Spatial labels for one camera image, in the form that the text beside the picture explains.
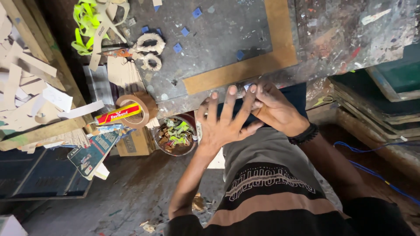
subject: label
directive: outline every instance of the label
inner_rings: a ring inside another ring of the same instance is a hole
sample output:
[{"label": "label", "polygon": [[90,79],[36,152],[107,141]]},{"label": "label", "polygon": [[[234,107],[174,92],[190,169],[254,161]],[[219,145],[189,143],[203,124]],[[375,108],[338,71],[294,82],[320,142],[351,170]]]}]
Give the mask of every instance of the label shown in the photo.
[{"label": "label", "polygon": [[97,125],[103,125],[112,121],[116,121],[125,117],[129,117],[132,115],[139,114],[142,111],[139,104],[134,103],[125,107],[122,107],[120,109],[108,112],[103,115],[99,115],[95,117],[96,124]]}]

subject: scissor blade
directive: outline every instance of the scissor blade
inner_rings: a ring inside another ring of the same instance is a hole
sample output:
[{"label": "scissor blade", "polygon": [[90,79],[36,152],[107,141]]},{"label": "scissor blade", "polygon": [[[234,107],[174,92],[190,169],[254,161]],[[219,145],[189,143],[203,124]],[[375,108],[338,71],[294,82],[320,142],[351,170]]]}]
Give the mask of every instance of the scissor blade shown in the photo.
[{"label": "scissor blade", "polygon": [[131,57],[133,54],[129,53],[129,48],[121,48],[116,50],[109,50],[98,53],[98,55],[103,56],[113,56],[113,57]]}]

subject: blue square piece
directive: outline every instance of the blue square piece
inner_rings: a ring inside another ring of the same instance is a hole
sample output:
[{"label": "blue square piece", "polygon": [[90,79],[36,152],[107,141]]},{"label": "blue square piece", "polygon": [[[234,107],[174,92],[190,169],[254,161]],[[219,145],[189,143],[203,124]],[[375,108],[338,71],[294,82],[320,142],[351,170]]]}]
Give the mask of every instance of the blue square piece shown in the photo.
[{"label": "blue square piece", "polygon": [[201,10],[200,8],[195,9],[195,11],[192,12],[192,16],[194,17],[194,19],[197,19],[197,17],[201,16]]},{"label": "blue square piece", "polygon": [[189,31],[184,27],[182,30],[181,30],[181,33],[184,35],[184,37],[186,37],[188,34],[189,34]]},{"label": "blue square piece", "polygon": [[238,59],[238,60],[242,60],[242,58],[245,56],[245,54],[241,51],[241,50],[238,50],[238,52],[236,53],[236,58]]},{"label": "blue square piece", "polygon": [[174,47],[173,50],[175,50],[176,53],[182,51],[182,47],[179,43],[177,43]]},{"label": "blue square piece", "polygon": [[149,31],[149,27],[145,26],[142,28],[142,33],[146,33],[147,31]]}]

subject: tape roll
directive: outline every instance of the tape roll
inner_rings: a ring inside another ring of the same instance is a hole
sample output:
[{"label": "tape roll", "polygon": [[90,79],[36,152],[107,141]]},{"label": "tape roll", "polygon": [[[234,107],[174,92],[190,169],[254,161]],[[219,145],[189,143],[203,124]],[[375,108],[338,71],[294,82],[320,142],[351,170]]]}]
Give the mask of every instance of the tape roll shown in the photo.
[{"label": "tape roll", "polygon": [[117,105],[117,108],[120,108],[133,103],[139,104],[142,112],[137,115],[121,119],[122,123],[130,128],[143,128],[158,114],[158,106],[156,105],[155,100],[146,92],[136,92],[132,95],[123,95],[118,98],[115,104]]}]

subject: black and brown shirt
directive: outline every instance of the black and brown shirt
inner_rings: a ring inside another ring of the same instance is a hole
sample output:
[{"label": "black and brown shirt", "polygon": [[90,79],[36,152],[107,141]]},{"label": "black and brown shirt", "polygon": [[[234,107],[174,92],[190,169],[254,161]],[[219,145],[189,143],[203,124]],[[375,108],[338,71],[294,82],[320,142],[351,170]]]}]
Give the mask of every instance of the black and brown shirt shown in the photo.
[{"label": "black and brown shirt", "polygon": [[204,227],[197,216],[172,219],[166,236],[198,235],[414,235],[396,205],[377,198],[343,203],[338,211],[324,194],[274,163],[248,163],[235,175]]}]

